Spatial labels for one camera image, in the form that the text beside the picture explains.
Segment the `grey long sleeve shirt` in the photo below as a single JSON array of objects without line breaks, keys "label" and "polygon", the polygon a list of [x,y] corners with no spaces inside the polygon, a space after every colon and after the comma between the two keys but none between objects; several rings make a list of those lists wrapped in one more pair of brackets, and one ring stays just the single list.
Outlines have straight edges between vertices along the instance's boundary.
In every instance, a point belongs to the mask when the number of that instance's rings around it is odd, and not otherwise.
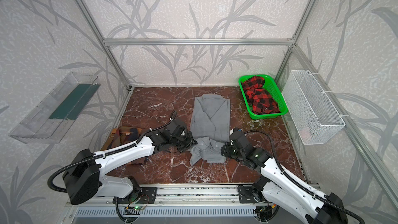
[{"label": "grey long sleeve shirt", "polygon": [[221,148],[229,141],[231,103],[217,94],[203,94],[194,100],[190,131],[197,141],[191,149],[190,165],[203,159],[224,163]]}]

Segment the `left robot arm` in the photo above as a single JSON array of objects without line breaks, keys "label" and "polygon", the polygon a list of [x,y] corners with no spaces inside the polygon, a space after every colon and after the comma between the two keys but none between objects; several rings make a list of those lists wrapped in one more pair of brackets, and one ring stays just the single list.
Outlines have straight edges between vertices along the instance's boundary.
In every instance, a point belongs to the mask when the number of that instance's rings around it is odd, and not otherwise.
[{"label": "left robot arm", "polygon": [[109,172],[170,147],[184,152],[197,143],[190,131],[182,130],[172,134],[163,130],[150,132],[143,135],[141,140],[110,150],[95,153],[90,149],[82,150],[62,176],[69,201],[72,205],[79,205],[94,197],[126,198],[139,185],[127,177],[108,176]]}]

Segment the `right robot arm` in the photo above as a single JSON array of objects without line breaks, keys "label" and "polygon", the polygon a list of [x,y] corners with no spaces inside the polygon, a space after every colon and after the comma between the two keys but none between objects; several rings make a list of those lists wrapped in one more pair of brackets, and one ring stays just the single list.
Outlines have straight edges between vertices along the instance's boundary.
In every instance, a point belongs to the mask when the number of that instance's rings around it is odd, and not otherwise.
[{"label": "right robot arm", "polygon": [[243,130],[232,129],[229,139],[221,154],[260,173],[260,179],[252,186],[258,202],[274,203],[304,224],[348,223],[337,195],[327,196],[295,176],[273,154],[252,146]]}]

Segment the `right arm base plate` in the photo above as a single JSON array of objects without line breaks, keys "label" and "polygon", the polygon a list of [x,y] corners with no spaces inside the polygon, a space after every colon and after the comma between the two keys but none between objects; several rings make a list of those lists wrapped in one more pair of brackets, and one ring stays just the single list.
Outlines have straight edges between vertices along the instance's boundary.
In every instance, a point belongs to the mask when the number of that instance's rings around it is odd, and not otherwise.
[{"label": "right arm base plate", "polygon": [[238,197],[240,203],[264,203],[266,202],[261,191],[253,186],[238,185]]}]

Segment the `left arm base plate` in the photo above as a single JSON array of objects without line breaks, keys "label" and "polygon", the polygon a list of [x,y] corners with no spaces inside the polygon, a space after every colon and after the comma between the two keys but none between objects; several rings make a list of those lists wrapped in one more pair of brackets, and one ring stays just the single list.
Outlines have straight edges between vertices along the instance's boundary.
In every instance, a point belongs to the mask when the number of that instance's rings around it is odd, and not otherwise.
[{"label": "left arm base plate", "polygon": [[125,201],[128,204],[154,204],[157,190],[157,187],[141,187],[140,190],[130,193]]}]

